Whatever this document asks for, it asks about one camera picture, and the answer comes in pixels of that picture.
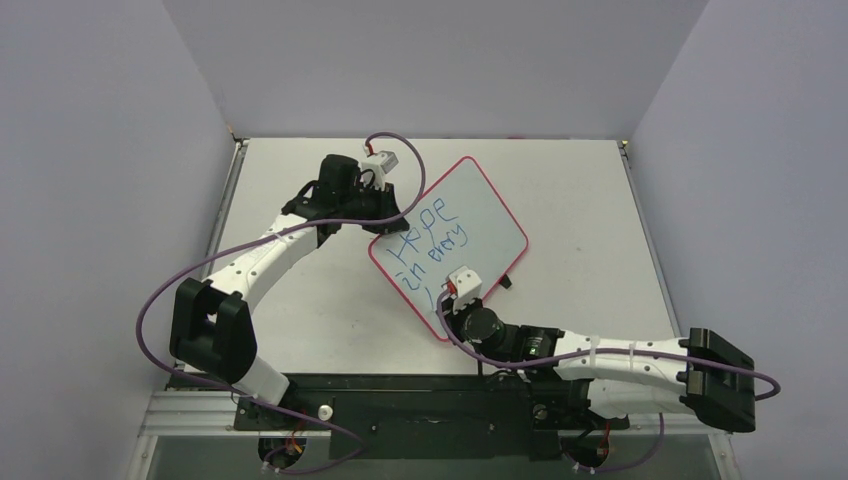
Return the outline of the pink-framed whiteboard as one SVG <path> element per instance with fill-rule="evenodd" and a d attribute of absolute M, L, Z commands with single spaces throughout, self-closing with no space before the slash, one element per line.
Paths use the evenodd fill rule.
<path fill-rule="evenodd" d="M 527 251 L 529 239 L 470 156 L 438 178 L 406 220 L 407 231 L 377 237 L 368 254 L 430 333 L 445 342 L 436 299 L 449 274 L 471 268 L 485 298 Z"/>

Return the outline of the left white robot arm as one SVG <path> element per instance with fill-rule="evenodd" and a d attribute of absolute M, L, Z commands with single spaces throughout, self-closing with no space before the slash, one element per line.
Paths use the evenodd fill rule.
<path fill-rule="evenodd" d="M 362 162 L 326 156 L 318 178 L 284 204 L 262 244 L 208 277 L 178 286 L 170 354 L 261 400 L 259 416 L 272 429 L 291 427 L 298 402 L 286 395 L 290 380 L 259 357 L 251 311 L 287 271 L 340 229 L 340 220 L 355 220 L 377 234 L 408 230 L 394 186 L 385 180 L 397 164 L 390 151 Z"/>

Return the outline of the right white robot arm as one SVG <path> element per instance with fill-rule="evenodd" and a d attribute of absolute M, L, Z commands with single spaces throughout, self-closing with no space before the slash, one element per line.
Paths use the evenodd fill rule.
<path fill-rule="evenodd" d="M 578 427 L 631 414 L 692 415 L 730 433 L 756 428 L 754 360 L 719 334 L 638 341 L 502 321 L 479 298 L 437 303 L 449 340 L 475 360 L 515 372 L 564 399 Z"/>

